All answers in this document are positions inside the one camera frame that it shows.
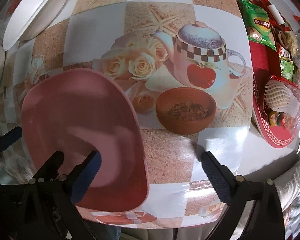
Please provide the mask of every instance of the rose print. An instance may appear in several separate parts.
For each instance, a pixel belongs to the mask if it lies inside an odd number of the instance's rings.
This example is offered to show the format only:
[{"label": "rose print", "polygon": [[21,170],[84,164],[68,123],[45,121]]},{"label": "rose print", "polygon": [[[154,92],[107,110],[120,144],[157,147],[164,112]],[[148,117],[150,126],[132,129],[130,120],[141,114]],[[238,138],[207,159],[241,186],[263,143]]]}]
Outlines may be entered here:
[{"label": "rose print", "polygon": [[221,215],[224,206],[225,203],[220,200],[213,201],[210,205],[200,208],[198,215],[204,219],[217,219]]},{"label": "rose print", "polygon": [[145,82],[139,81],[131,87],[128,95],[138,114],[148,114],[155,109],[160,93],[146,89]]},{"label": "rose print", "polygon": [[33,88],[36,84],[43,81],[47,77],[48,74],[44,69],[42,58],[34,58],[31,62],[31,67],[28,69],[26,79],[22,86],[20,86],[21,91],[19,92],[19,89],[17,89],[16,91],[18,102],[21,102],[24,99],[31,88]]},{"label": "rose print", "polygon": [[128,79],[132,77],[128,70],[129,61],[126,59],[127,54],[129,54],[129,51],[123,48],[106,52],[100,60],[103,73],[111,79]]},{"label": "rose print", "polygon": [[128,48],[128,49],[140,49],[147,48],[148,44],[145,43],[140,37],[138,37],[134,32],[127,33],[114,41],[111,49],[116,48]]},{"label": "rose print", "polygon": [[149,54],[141,53],[135,60],[129,61],[129,72],[135,80],[148,80],[155,72],[155,60]]},{"label": "rose print", "polygon": [[149,49],[154,51],[154,55],[156,58],[156,68],[159,68],[164,61],[168,58],[168,53],[164,45],[161,43],[161,41],[157,39],[151,39],[149,41]]}]

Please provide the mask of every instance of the pink plastic bowl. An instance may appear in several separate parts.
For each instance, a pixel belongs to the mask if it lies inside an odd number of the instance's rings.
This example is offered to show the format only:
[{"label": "pink plastic bowl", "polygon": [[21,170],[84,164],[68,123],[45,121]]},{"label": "pink plastic bowl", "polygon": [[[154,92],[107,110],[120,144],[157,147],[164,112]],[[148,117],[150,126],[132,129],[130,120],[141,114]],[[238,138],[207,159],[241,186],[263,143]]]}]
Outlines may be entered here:
[{"label": "pink plastic bowl", "polygon": [[145,201],[149,186],[137,116],[103,74],[73,69],[39,83],[24,99],[21,124],[37,169],[59,150],[65,155],[59,174],[69,174],[92,150],[100,152],[101,168],[78,206],[126,212]]}]

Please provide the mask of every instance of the screw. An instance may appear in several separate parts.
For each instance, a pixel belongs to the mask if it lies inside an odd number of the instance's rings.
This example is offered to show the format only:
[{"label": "screw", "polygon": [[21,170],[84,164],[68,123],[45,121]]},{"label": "screw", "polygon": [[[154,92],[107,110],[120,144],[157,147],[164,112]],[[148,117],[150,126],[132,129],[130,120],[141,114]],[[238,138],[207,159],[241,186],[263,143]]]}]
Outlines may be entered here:
[{"label": "screw", "polygon": [[273,180],[272,180],[272,179],[267,179],[267,183],[268,183],[269,185],[273,185]]},{"label": "screw", "polygon": [[58,177],[58,180],[59,181],[64,181],[64,180],[66,180],[67,179],[67,175],[66,174],[61,174],[59,177]]},{"label": "screw", "polygon": [[244,177],[241,176],[241,175],[235,176],[235,179],[236,179],[237,181],[239,181],[239,182],[243,182],[243,181],[244,181]]},{"label": "screw", "polygon": [[32,179],[29,180],[28,184],[34,184],[34,183],[36,183],[36,181],[37,180],[35,178],[32,178]]}]

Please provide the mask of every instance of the apple print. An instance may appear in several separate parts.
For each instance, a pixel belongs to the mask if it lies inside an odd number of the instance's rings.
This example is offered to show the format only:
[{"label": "apple print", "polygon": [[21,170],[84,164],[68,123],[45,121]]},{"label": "apple print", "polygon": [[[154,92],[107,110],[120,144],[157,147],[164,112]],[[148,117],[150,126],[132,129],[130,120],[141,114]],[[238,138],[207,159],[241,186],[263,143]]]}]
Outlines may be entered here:
[{"label": "apple print", "polygon": [[190,64],[187,68],[187,76],[192,85],[204,89],[211,87],[216,80],[216,72],[202,63]]}]

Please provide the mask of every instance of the snack package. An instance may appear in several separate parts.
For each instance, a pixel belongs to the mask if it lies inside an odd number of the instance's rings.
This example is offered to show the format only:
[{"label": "snack package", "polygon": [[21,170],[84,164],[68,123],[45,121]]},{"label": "snack package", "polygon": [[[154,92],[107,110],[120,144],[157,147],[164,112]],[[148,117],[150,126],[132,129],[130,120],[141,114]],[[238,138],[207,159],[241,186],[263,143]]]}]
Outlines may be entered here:
[{"label": "snack package", "polygon": [[280,46],[282,46],[285,50],[287,50],[288,49],[288,41],[287,41],[286,35],[284,34],[283,31],[278,31],[277,33],[278,33],[277,36],[278,36]]},{"label": "snack package", "polygon": [[294,66],[290,62],[280,59],[281,76],[292,82]]},{"label": "snack package", "polygon": [[285,32],[293,62],[300,68],[300,33]]},{"label": "snack package", "polygon": [[279,57],[288,58],[289,59],[288,61],[290,61],[290,53],[280,44],[279,44],[278,54]]},{"label": "snack package", "polygon": [[247,0],[237,0],[248,39],[276,50],[267,12]]}]

